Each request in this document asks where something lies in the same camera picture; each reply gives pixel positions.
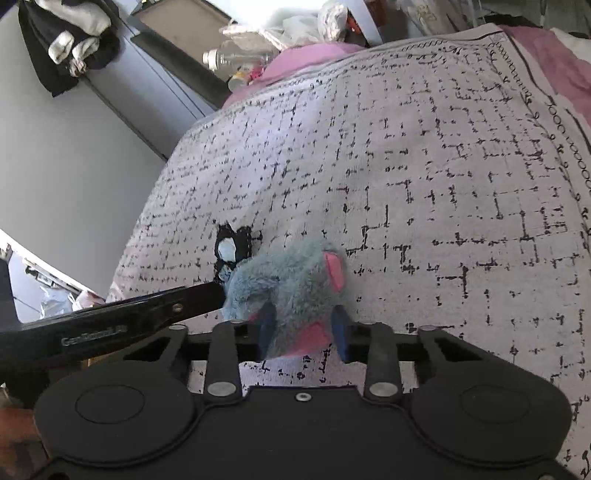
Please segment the person's left hand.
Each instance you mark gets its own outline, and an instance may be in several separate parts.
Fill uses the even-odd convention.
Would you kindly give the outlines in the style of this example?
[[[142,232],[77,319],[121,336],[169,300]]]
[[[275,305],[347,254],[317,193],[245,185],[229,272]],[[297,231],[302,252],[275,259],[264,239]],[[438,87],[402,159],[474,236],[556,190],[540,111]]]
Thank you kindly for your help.
[[[1,478],[29,479],[47,463],[33,412],[1,408]]]

